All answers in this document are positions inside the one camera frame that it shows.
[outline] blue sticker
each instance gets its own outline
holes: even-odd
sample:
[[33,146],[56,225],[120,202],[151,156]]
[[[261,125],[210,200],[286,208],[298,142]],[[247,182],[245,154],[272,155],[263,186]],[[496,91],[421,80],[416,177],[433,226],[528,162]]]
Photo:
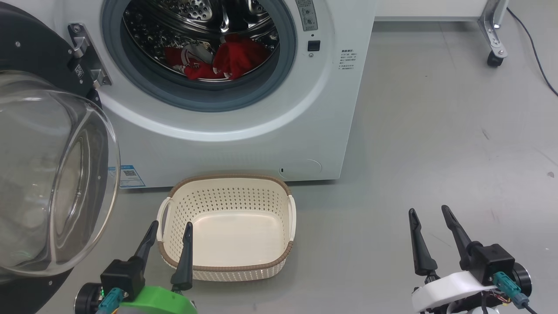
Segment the blue sticker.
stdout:
[[[108,173],[114,177],[116,175],[116,167],[109,167]],[[120,188],[130,189],[142,187],[145,187],[145,184],[133,165],[120,166]]]

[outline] teal connector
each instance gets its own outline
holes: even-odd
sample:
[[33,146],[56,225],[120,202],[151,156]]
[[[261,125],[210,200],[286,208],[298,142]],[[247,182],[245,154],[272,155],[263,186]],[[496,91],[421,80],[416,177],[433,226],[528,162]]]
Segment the teal connector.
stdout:
[[104,297],[101,304],[99,304],[99,310],[97,314],[112,314],[116,310],[120,303],[124,300],[124,291],[119,288],[112,288],[110,292]]
[[529,298],[521,293],[521,288],[503,272],[498,272],[493,275],[492,283],[505,293],[512,300],[513,304],[519,308],[525,308],[529,304]]

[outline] gray floor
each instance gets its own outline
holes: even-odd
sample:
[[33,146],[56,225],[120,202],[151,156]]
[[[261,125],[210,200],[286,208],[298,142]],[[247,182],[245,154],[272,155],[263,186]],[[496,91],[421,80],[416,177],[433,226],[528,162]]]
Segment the gray floor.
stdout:
[[[558,87],[558,3],[511,7]],[[413,273],[409,208],[439,274],[459,270],[442,204],[474,240],[501,244],[530,270],[535,310],[556,312],[558,98],[511,16],[500,34],[509,58],[490,69],[474,24],[375,25],[341,179],[293,186],[297,233],[283,271],[261,282],[196,282],[187,295],[200,313],[411,313],[423,279]],[[83,283],[133,254],[166,193],[121,193],[99,245],[41,313],[70,314]],[[147,283],[169,287],[171,274],[152,250]]]

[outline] basket handle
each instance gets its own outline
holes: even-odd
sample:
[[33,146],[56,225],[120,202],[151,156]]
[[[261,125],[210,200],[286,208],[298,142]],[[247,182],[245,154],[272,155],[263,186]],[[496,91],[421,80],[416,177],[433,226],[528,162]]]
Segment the basket handle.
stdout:
[[167,205],[169,206],[170,209],[171,202],[172,202],[172,198],[170,197],[165,198],[165,200],[161,203],[161,206],[159,207],[159,212],[157,213],[157,221],[159,222],[159,228],[157,229],[158,242],[163,242],[163,216],[165,215],[165,208],[167,207]]
[[288,195],[288,211],[290,213],[288,223],[291,229],[291,241],[294,241],[296,232],[296,205],[295,199],[290,194]]

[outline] metal leg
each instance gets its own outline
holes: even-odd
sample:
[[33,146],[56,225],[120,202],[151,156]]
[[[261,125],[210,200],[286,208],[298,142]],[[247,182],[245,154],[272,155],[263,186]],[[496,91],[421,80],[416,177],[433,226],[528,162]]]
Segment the metal leg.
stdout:
[[497,17],[501,20],[507,3],[508,0],[488,0],[478,21],[484,37],[492,48],[487,60],[489,66],[500,66],[504,58],[508,56],[506,48],[496,34],[496,29],[500,28],[500,24],[497,24],[497,22],[500,23],[500,21],[495,20]]

